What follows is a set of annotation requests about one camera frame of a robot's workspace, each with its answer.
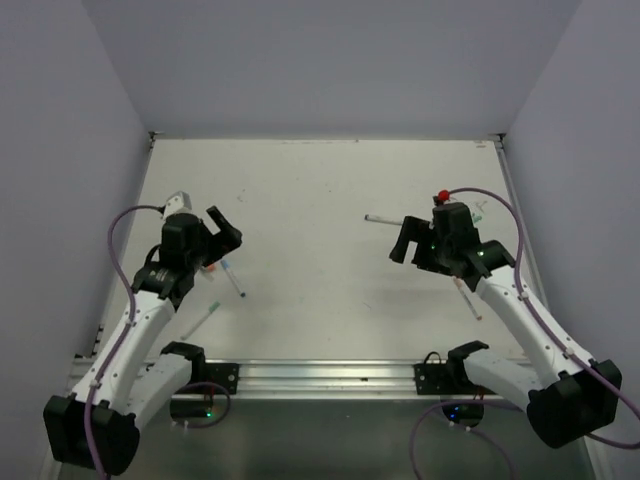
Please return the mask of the light blue capped marker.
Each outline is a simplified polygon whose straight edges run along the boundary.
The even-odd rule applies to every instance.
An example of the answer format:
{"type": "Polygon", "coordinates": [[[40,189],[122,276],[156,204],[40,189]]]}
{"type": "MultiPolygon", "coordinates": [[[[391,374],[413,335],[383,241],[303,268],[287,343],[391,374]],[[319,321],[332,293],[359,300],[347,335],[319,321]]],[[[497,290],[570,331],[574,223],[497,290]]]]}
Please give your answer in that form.
{"type": "Polygon", "coordinates": [[[223,271],[225,272],[225,274],[227,275],[227,277],[228,277],[229,281],[231,282],[232,286],[234,287],[235,291],[238,293],[238,295],[241,298],[245,298],[246,297],[246,292],[245,292],[244,288],[242,287],[242,285],[240,284],[237,276],[235,275],[235,273],[231,269],[229,263],[226,260],[221,260],[220,261],[220,265],[221,265],[223,271]]]}

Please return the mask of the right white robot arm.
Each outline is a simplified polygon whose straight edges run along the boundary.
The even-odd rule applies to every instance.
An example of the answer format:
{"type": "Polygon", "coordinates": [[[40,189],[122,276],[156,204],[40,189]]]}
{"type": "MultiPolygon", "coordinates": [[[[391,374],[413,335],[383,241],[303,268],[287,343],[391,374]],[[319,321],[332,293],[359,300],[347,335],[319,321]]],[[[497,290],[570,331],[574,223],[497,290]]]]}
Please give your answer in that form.
{"type": "Polygon", "coordinates": [[[524,285],[508,250],[497,240],[481,240],[465,204],[442,204],[432,214],[431,220],[404,218],[390,259],[403,263],[414,243],[413,264],[461,280],[499,317],[531,363],[524,368],[472,341],[448,352],[449,387],[464,393],[480,386],[503,397],[526,413],[536,435],[554,449],[612,423],[622,383],[618,367],[567,340],[524,285]]]}

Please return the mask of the orange capped marker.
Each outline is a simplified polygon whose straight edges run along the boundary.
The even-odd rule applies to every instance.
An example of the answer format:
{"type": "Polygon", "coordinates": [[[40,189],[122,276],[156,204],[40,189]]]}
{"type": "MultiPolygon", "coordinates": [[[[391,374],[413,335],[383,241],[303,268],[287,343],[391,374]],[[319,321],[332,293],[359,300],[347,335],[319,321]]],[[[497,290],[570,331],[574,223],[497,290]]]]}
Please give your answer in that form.
{"type": "Polygon", "coordinates": [[[200,273],[209,282],[213,282],[214,281],[215,271],[216,271],[216,265],[215,264],[210,264],[208,266],[203,266],[203,267],[200,268],[200,273]]]}

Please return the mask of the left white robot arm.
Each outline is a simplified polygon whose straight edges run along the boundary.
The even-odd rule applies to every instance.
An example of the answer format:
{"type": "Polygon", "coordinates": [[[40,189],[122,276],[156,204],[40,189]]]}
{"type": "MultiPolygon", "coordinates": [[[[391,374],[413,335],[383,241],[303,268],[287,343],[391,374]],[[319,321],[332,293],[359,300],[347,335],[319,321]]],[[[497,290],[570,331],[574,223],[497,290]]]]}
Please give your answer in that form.
{"type": "Polygon", "coordinates": [[[128,302],[106,346],[70,393],[51,396],[43,410],[53,458],[91,469],[101,479],[129,468],[143,429],[173,395],[231,398],[210,377],[199,346],[171,342],[149,370],[143,364],[197,273],[237,250],[242,233],[215,206],[207,214],[216,232],[175,197],[155,210],[163,219],[161,238],[143,266],[128,279],[120,263],[113,264],[128,302]]]}

